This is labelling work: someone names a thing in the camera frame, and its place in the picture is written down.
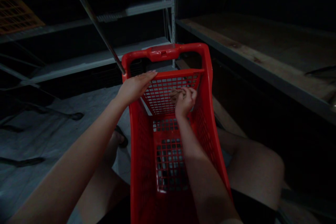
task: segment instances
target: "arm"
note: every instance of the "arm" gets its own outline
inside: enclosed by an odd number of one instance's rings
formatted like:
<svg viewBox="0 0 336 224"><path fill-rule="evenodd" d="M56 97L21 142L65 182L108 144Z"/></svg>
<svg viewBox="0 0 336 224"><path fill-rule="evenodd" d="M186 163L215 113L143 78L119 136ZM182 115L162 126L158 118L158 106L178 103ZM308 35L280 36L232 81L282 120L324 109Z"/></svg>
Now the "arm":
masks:
<svg viewBox="0 0 336 224"><path fill-rule="evenodd" d="M186 91L186 97L183 99L180 93L175 115L199 222L219 224L226 219L240 220L222 179L188 123L187 114L195 104L197 92L192 88L182 89Z"/></svg>
<svg viewBox="0 0 336 224"><path fill-rule="evenodd" d="M155 76L152 71L126 80L103 113L60 158L8 223L66 223L102 161L123 111L141 97Z"/></svg>

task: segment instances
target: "metal pole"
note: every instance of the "metal pole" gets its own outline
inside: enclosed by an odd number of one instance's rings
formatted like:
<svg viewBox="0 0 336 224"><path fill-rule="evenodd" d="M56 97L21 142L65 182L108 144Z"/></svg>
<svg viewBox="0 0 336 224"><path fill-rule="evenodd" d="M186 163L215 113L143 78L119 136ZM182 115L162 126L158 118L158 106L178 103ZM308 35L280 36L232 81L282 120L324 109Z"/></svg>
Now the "metal pole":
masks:
<svg viewBox="0 0 336 224"><path fill-rule="evenodd" d="M89 18L91 19L92 23L94 24L96 30L98 31L99 35L101 36L101 38L103 39L105 45L107 46L107 48L109 49L109 51L112 53L120 71L122 72L122 74L124 75L125 69L123 68L118 55L116 54L116 52L113 50L112 46L110 45L110 43L107 41L107 38L102 30L102 28L99 25L98 19L96 17L96 15L93 13L93 10L91 9L91 6L89 5L87 0L80 0L82 6L84 7L86 13L89 15Z"/></svg>
<svg viewBox="0 0 336 224"><path fill-rule="evenodd" d="M26 64L26 65L29 65L29 66L32 66L32 67L41 68L40 66L34 65L34 64L29 63L29 62L26 62L26 61L22 61L22 60L20 60L20 59L17 59L17 58L8 56L8 55L6 55L6 54L2 54L2 53L0 53L0 57L4 57L4 58L8 58L8 59L17 61L17 62L21 62L21 63L23 63L23 64Z"/></svg>
<svg viewBox="0 0 336 224"><path fill-rule="evenodd" d="M30 83L30 79L22 74L20 74L19 72L16 72L15 70L3 65L0 63L0 70L10 74L10 75L13 75L15 76L16 78L20 79L20 80L24 80L24 81L27 81L30 85L34 86L34 87L39 87L39 85L36 85L36 84L33 84L33 83Z"/></svg>
<svg viewBox="0 0 336 224"><path fill-rule="evenodd" d="M22 46L19 42L14 41L14 44L16 46L18 46L22 51L24 51L25 53L27 53L31 58L33 58L34 60L36 60L37 62L39 62L42 66L46 66L47 65L42 60L40 60L39 57L37 57L35 54L33 54L27 48L25 48L24 46Z"/></svg>
<svg viewBox="0 0 336 224"><path fill-rule="evenodd" d="M170 37L170 41L172 44L175 44L175 0L171 0L171 37ZM173 68L175 68L175 60L173 59Z"/></svg>

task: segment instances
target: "metal shelf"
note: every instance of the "metal shelf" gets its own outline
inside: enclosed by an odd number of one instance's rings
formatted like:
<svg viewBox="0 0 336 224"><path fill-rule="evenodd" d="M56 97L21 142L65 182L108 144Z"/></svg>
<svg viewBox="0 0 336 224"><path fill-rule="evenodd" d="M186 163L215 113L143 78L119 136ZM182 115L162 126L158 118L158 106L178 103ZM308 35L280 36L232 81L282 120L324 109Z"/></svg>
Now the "metal shelf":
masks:
<svg viewBox="0 0 336 224"><path fill-rule="evenodd" d="M171 0L164 0L164 1L155 1L150 3L144 3L140 5L134 5L131 6L123 11L112 13L112 14L104 14L98 16L99 22L112 22L116 21L119 18L124 18L127 16L134 16L138 14L143 14L147 12L153 12L156 10L166 9L172 7L172 1ZM0 44L10 42L10 41L16 41L21 39L26 39L29 37L35 37L43 34L58 32L62 30L67 30L75 27L85 26L85 25L91 25L92 22L89 18L77 20L73 22L68 22L64 24L56 24L54 26L43 26L38 27L26 31L21 31L18 33L13 33L9 35L0 36Z"/></svg>
<svg viewBox="0 0 336 224"><path fill-rule="evenodd" d="M335 87L323 80L305 76L305 72L301 70L304 67L310 68L312 66L318 69L320 64L334 65L335 60L332 54L328 55L327 51L323 51L323 48L328 48L331 51L331 46L326 45L335 44L333 43L334 37L326 39L320 33L314 36L313 33L306 32L305 29L297 29L292 25L282 25L239 14L211 14L202 18L203 22L200 23L195 21L196 18L176 20L176 23L282 93L336 125L336 113L330 109L327 100L324 100L329 94L335 92ZM214 29L214 26L210 24L221 25L217 25L218 29ZM257 26L261 32L252 33L251 30L256 30ZM230 31L233 31L236 36L231 35ZM272 50L260 50L261 47L258 46L261 44L257 45L253 36L250 36L251 34L262 41L263 48L267 48L266 46L269 45ZM306 53L302 48L305 48L306 51L316 48L316 51L319 50L319 53L324 55L323 61L320 61L319 57L311 57L312 55ZM282 61L278 60L279 55L281 55Z"/></svg>
<svg viewBox="0 0 336 224"><path fill-rule="evenodd" d="M118 58L121 60L122 56L128 52L144 50L153 46L162 46L170 44L166 37L160 37L152 40L143 41L137 44L131 44L125 47L115 49ZM74 74L88 69L97 68L100 66L115 63L115 59L111 57L110 51L96 52L93 54L68 59L65 61L50 64L42 68L31 79L23 80L20 85L32 85L39 82L55 79L58 77Z"/></svg>

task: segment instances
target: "plastic crate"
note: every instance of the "plastic crate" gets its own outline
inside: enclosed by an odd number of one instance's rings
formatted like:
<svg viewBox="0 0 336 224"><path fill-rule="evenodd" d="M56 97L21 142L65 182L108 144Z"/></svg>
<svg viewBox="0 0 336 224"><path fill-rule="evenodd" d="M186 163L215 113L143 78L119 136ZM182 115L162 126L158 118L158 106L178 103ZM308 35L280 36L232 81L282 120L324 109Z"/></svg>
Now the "plastic crate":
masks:
<svg viewBox="0 0 336 224"><path fill-rule="evenodd" d="M131 77L130 64L135 59L172 60L189 51L202 56L202 69L158 73L142 96L152 115L146 112L140 99L129 106L133 224L198 223L175 108L170 101L172 88L188 86L198 90L196 104L188 119L231 195L212 107L212 65L208 46L202 43L175 44L125 54L122 58L126 70L123 81Z"/></svg>
<svg viewBox="0 0 336 224"><path fill-rule="evenodd" d="M0 35L45 25L22 0L0 0Z"/></svg>

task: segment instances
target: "white floor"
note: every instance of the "white floor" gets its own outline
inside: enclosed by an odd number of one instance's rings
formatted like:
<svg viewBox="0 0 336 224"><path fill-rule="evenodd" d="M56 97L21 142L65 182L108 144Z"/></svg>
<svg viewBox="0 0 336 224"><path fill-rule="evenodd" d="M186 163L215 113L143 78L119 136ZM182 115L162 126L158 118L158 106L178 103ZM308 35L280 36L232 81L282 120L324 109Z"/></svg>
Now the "white floor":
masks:
<svg viewBox="0 0 336 224"><path fill-rule="evenodd" d="M171 66L158 69L158 71L171 70ZM9 125L24 128L24 132L0 131L1 157L16 160L46 158L41 164L22 168L0 164L0 223L8 219L24 203L56 161L117 95L119 88L120 86L115 86L65 100L55 100L50 106L64 113L84 113L85 116L79 121L65 119L58 115L23 112ZM131 140L128 109L121 116L118 125ZM118 149L117 158L112 167L127 183L131 180L130 161L131 143L125 150ZM82 223L76 209L68 223Z"/></svg>

